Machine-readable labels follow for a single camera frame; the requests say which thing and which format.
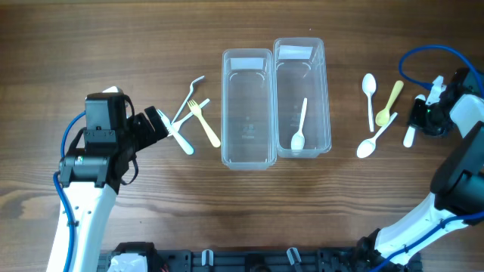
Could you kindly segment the thin white plastic spoon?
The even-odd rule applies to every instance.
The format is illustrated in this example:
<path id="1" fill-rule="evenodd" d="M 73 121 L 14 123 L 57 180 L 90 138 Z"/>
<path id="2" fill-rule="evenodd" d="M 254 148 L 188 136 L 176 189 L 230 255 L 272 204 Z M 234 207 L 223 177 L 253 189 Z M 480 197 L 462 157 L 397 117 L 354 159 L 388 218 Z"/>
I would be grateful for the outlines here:
<path id="1" fill-rule="evenodd" d="M 307 111 L 307 98 L 305 97 L 302 102 L 298 130 L 291 138 L 291 142 L 290 142 L 291 150 L 302 150 L 304 148 L 305 136 L 303 134 L 303 125 L 306 118 L 306 111 Z"/>

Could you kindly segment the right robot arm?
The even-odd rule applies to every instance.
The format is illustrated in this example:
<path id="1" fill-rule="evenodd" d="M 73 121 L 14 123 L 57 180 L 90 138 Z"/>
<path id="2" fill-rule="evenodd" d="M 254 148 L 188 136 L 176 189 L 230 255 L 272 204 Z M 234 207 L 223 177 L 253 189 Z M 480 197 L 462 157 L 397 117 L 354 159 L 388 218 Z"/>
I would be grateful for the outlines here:
<path id="1" fill-rule="evenodd" d="M 483 221 L 482 72 L 456 70 L 450 83 L 437 77 L 426 100 L 416 100 L 408 125 L 440 137 L 457 128 L 462 141 L 436 170 L 430 192 L 396 223 L 363 237 L 351 264 L 361 271 L 411 271 L 411 259 L 454 230 Z"/>

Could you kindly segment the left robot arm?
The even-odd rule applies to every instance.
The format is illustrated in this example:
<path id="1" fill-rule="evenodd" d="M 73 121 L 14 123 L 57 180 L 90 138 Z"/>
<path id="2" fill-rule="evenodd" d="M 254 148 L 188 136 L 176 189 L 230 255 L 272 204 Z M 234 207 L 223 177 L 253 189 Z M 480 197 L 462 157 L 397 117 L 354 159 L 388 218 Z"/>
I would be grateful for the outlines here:
<path id="1" fill-rule="evenodd" d="M 60 212 L 49 271 L 95 271 L 110 212 L 137 153 L 168 135 L 155 107 L 136 113 L 123 93 L 98 92 L 85 99 L 85 126 L 60 146 L 53 183 Z"/>

